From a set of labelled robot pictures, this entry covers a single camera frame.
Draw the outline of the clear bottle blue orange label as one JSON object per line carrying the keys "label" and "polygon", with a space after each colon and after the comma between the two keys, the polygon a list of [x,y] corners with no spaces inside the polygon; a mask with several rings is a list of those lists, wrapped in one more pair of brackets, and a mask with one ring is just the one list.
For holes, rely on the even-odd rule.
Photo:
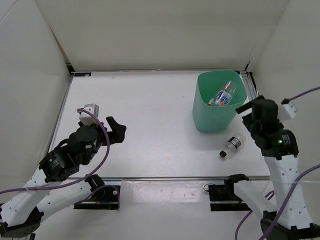
{"label": "clear bottle blue orange label", "polygon": [[211,106],[214,107],[226,107],[229,105],[235,92],[237,90],[237,84],[234,81],[228,81],[226,85],[215,95]]}

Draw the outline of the clear bottle red label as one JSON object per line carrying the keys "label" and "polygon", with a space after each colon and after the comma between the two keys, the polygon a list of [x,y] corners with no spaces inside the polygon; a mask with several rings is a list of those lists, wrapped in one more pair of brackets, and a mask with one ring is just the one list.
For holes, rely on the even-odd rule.
{"label": "clear bottle red label", "polygon": [[226,107],[233,98],[233,91],[229,88],[220,90],[207,105],[211,107]]}

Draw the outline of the clear bottle black label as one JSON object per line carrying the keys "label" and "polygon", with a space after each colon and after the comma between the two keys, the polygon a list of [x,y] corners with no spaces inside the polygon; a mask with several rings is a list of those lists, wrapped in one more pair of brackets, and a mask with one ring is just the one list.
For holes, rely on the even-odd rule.
{"label": "clear bottle black label", "polygon": [[224,145],[224,149],[219,152],[222,159],[231,158],[239,148],[242,147],[246,138],[242,133],[235,133]]}

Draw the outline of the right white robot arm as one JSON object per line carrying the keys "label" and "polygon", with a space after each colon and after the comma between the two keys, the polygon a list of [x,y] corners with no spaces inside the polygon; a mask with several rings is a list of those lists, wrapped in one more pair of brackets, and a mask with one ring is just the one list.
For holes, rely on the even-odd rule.
{"label": "right white robot arm", "polygon": [[224,180],[224,193],[230,200],[240,199],[256,215],[263,232],[262,240],[307,240],[320,236],[320,227],[312,220],[299,181],[318,165],[300,173],[298,144],[294,133],[283,122],[293,119],[297,109],[290,99],[280,105],[259,96],[236,109],[251,109],[242,122],[260,149],[268,167],[276,203],[257,191],[244,174]]}

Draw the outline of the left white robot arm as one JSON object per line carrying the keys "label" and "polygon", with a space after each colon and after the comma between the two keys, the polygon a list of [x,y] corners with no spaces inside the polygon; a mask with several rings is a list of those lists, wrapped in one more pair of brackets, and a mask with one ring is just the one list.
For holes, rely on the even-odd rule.
{"label": "left white robot arm", "polygon": [[41,223],[53,214],[87,200],[108,200],[117,186],[107,185],[95,172],[65,183],[67,178],[88,165],[100,147],[122,143],[127,127],[113,117],[106,118],[108,131],[97,118],[81,120],[79,128],[62,140],[39,163],[30,180],[6,203],[0,205],[0,235],[3,238],[23,238],[33,234]]}

